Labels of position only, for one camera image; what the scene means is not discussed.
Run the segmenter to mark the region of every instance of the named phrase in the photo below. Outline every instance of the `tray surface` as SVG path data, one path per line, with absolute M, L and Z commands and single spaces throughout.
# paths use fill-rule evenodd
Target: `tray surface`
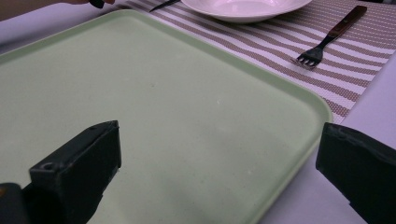
M 122 167 L 89 223 L 255 223 L 315 149 L 310 91 L 131 10 L 0 56 L 1 182 L 93 124 Z

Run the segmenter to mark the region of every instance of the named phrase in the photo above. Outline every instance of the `fork handle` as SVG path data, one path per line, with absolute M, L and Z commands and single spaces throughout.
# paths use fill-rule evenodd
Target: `fork handle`
M 338 24 L 336 24 L 328 33 L 331 37 L 342 35 L 355 21 L 357 21 L 367 11 L 367 7 L 354 7 Z

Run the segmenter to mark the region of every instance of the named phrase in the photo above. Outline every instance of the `tray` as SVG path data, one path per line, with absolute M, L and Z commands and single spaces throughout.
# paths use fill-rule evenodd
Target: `tray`
M 132 10 L 0 56 L 1 182 L 120 122 L 89 223 L 255 223 L 332 120 L 311 91 Z

